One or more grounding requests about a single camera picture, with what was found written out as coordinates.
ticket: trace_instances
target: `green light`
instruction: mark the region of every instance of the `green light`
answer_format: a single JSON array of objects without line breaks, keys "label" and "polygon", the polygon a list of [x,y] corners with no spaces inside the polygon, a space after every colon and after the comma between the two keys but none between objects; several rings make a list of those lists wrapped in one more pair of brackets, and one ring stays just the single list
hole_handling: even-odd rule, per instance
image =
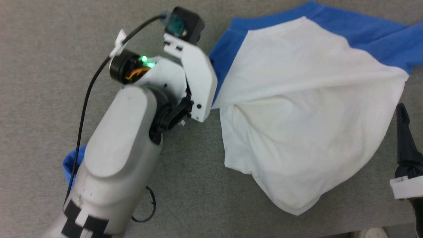
[{"label": "green light", "polygon": [[156,63],[154,62],[150,62],[147,64],[147,67],[153,68],[154,66],[156,66]]}]

